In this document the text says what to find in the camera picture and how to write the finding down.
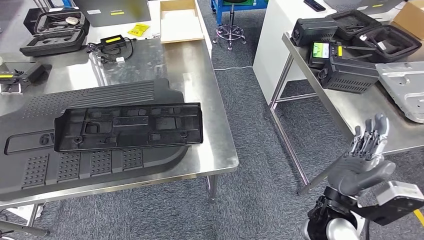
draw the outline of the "white cable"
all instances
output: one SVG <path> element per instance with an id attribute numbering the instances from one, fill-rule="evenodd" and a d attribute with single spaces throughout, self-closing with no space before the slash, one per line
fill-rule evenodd
<path id="1" fill-rule="evenodd" d="M 253 68 L 253 66 L 229 67 L 229 68 L 224 68 L 224 69 L 214 69 L 214 71 L 225 71 L 225 70 L 230 70 L 230 69 L 251 69 L 251 68 Z"/>

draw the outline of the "robotic arm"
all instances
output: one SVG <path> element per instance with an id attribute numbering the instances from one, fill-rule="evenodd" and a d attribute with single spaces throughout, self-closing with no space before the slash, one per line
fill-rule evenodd
<path id="1" fill-rule="evenodd" d="M 355 128 L 349 150 L 336 160 L 327 180 L 329 186 L 308 212 L 305 240 L 359 240 L 365 219 L 387 225 L 424 206 L 424 195 L 414 184 L 390 181 L 376 193 L 377 205 L 360 207 L 356 197 L 386 181 L 396 165 L 384 160 L 389 120 L 382 114 L 365 121 L 365 131 Z"/>

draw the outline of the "blue stool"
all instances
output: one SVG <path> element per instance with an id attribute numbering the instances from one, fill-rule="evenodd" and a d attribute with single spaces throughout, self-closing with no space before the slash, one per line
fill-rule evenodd
<path id="1" fill-rule="evenodd" d="M 216 29 L 216 37 L 212 43 L 217 44 L 218 39 L 224 39 L 228 41 L 228 50 L 233 50 L 232 42 L 238 39 L 242 39 L 242 44 L 246 44 L 246 38 L 244 36 L 244 31 L 242 28 L 234 25 L 234 4 L 240 4 L 246 2 L 247 0 L 226 0 L 226 2 L 232 3 L 231 11 L 229 12 L 229 22 L 230 24 L 221 25 Z"/>

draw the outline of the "stainless steel table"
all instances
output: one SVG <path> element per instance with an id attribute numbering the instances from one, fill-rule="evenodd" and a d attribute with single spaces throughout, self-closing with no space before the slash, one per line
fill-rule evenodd
<path id="1" fill-rule="evenodd" d="M 296 156 L 295 150 L 290 143 L 290 139 L 281 125 L 279 117 L 276 115 L 275 109 L 278 103 L 318 96 L 343 135 L 349 140 L 354 136 L 355 126 L 364 127 L 365 119 L 372 118 L 377 113 L 383 113 L 390 121 L 390 135 L 387 139 L 388 144 L 384 149 L 384 154 L 395 154 L 424 147 L 424 124 L 408 120 L 405 114 L 394 104 L 391 97 L 380 83 L 377 83 L 363 94 L 323 89 L 316 76 L 318 72 L 309 68 L 308 64 L 305 62 L 305 59 L 309 59 L 309 56 L 307 56 L 308 49 L 295 46 L 290 40 L 290 34 L 288 32 L 284 33 L 282 41 L 288 48 L 290 54 L 281 73 L 269 107 L 278 130 L 283 136 L 288 151 L 300 173 L 302 181 L 306 185 L 306 187 L 299 192 L 300 194 L 307 193 L 311 188 L 321 182 L 327 176 L 327 172 L 331 169 L 331 166 L 320 173 L 312 182 L 309 182 Z M 286 77 L 293 61 L 300 67 L 315 93 L 280 98 L 287 84 Z M 416 61 L 424 61 L 423 47 L 403 60 L 403 62 Z"/>
<path id="2" fill-rule="evenodd" d="M 0 209 L 94 195 L 176 180 L 207 176 L 209 197 L 215 199 L 217 175 L 239 165 L 218 83 L 204 40 L 169 43 L 140 40 L 125 64 L 102 66 L 84 49 L 30 59 L 20 53 L 1 54 L 4 62 L 39 61 L 52 65 L 48 80 L 30 85 L 21 95 L 0 95 L 0 115 L 19 109 L 33 96 L 70 90 L 167 78 L 170 88 L 181 91 L 185 102 L 200 102 L 203 113 L 203 143 L 193 145 L 172 169 L 153 175 L 76 187 L 10 201 Z"/>

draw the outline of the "gray carpet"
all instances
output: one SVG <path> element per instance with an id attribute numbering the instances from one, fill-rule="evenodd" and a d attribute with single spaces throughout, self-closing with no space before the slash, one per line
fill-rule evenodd
<path id="1" fill-rule="evenodd" d="M 211 37 L 215 15 L 208 0 L 198 0 Z M 212 50 L 216 69 L 253 64 L 265 10 L 236 13 L 247 44 L 233 51 L 220 42 Z M 228 13 L 223 23 L 228 22 Z M 52 230 L 52 240 L 298 240 L 306 214 L 324 184 L 299 197 L 300 176 L 284 149 L 252 69 L 217 71 L 223 103 L 240 165 L 223 174 L 215 204 L 208 204 L 204 178 L 152 185 L 46 204 L 35 223 Z M 291 82 L 287 95 L 309 93 L 306 81 Z M 278 113 L 308 176 L 316 175 L 346 148 L 331 116 L 318 98 L 280 104 Z M 417 184 L 424 151 L 388 157 L 397 163 L 394 180 Z M 372 203 L 372 193 L 361 201 Z M 9 214 L 9 218 L 21 221 Z M 422 239 L 424 228 L 413 214 L 388 226 L 371 224 L 372 240 Z M 16 240 L 42 239 L 11 234 Z"/>

